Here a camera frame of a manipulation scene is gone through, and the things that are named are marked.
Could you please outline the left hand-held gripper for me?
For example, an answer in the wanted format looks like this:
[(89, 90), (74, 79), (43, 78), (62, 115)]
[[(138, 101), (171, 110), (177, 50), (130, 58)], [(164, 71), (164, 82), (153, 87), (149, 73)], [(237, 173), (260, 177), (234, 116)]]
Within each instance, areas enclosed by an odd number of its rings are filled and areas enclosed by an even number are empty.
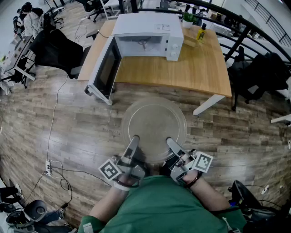
[(146, 164), (145, 153), (138, 147), (140, 137), (134, 135), (123, 157), (113, 156), (98, 167), (99, 172), (108, 180), (112, 181), (119, 175), (129, 175), (141, 182), (145, 171), (140, 167)]

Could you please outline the person's left hand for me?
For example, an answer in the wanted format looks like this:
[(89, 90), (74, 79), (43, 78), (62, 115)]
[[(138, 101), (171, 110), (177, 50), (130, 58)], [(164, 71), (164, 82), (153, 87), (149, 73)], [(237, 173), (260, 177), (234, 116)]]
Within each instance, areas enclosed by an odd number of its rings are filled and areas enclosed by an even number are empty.
[(138, 183), (138, 180), (129, 176), (129, 175), (126, 175), (126, 174), (121, 174), (118, 176), (117, 178), (118, 182), (120, 182), (122, 185), (125, 185), (125, 186), (134, 186)]

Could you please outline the person's right hand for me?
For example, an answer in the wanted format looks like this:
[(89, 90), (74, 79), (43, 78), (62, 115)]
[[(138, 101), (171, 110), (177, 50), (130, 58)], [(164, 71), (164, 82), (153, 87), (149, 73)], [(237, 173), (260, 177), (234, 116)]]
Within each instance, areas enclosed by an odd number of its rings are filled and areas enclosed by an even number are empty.
[(188, 185), (190, 184), (193, 180), (196, 179), (196, 177), (198, 176), (199, 171), (197, 170), (190, 170), (188, 171), (183, 177), (182, 177), (182, 181)]

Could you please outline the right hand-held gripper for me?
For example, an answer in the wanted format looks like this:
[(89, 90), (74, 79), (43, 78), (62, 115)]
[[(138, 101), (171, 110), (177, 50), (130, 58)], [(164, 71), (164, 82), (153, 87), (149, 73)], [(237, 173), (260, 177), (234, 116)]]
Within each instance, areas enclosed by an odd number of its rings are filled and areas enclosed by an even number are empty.
[(165, 161), (165, 168), (171, 170), (170, 177), (176, 183), (190, 171), (208, 172), (213, 156), (195, 149), (187, 152), (171, 137), (166, 139), (166, 143), (176, 156)]

